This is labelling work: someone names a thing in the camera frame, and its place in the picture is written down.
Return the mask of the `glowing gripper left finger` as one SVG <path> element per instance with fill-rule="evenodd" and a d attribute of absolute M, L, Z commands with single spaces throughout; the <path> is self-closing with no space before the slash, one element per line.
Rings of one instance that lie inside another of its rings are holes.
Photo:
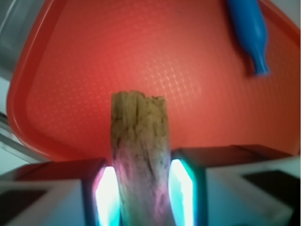
<path fill-rule="evenodd" d="M 103 158 L 24 165 L 0 177 L 3 226 L 118 226 L 115 172 Z"/>

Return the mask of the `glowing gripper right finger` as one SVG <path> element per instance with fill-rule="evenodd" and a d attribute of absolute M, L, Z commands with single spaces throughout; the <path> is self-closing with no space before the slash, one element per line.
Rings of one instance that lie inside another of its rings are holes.
<path fill-rule="evenodd" d="M 261 145 L 172 152 L 169 197 L 178 226 L 298 226 L 301 158 Z"/>

